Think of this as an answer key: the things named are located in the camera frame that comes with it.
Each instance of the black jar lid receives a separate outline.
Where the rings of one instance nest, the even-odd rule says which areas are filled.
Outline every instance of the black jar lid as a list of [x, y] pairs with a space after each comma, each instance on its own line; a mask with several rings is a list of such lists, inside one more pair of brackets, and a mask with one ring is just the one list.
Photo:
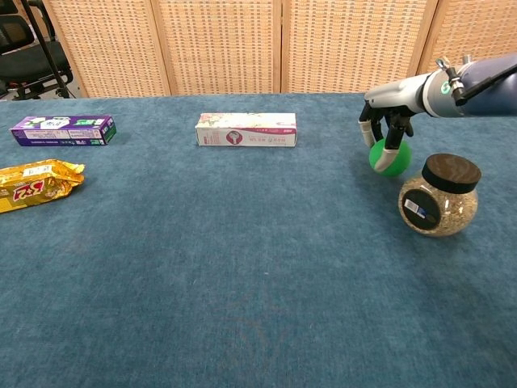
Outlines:
[[481, 179], [481, 170], [461, 156], [434, 154], [427, 158], [422, 177], [443, 192], [465, 194], [476, 187]]

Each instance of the robotic arm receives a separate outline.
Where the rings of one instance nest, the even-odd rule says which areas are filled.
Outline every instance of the robotic arm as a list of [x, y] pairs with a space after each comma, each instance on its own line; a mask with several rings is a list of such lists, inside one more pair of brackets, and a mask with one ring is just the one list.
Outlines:
[[517, 53], [470, 61], [456, 71], [447, 59], [439, 69], [391, 82], [370, 90], [359, 118], [364, 142], [372, 148], [382, 140], [381, 121], [388, 133], [375, 171], [386, 170], [398, 155], [404, 134], [413, 136], [410, 118], [419, 113], [433, 117], [517, 116]]

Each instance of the purple toothpaste box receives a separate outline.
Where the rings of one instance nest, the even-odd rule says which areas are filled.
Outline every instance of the purple toothpaste box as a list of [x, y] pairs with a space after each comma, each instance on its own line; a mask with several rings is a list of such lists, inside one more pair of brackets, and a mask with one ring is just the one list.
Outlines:
[[105, 146], [116, 128], [111, 116], [29, 116], [11, 133], [21, 146]]

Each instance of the jar label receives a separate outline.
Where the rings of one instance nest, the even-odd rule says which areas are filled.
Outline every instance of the jar label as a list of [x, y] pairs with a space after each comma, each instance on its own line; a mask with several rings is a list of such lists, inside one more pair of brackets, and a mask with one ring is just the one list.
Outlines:
[[409, 190], [402, 197], [402, 209], [408, 221], [422, 230], [432, 230], [439, 224], [439, 206], [423, 190]]

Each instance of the gold snack package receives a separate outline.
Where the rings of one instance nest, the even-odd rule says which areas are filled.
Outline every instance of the gold snack package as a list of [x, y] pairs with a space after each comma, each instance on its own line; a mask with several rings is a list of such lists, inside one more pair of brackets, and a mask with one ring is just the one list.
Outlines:
[[47, 159], [0, 170], [0, 213], [68, 196], [81, 184], [84, 165]]

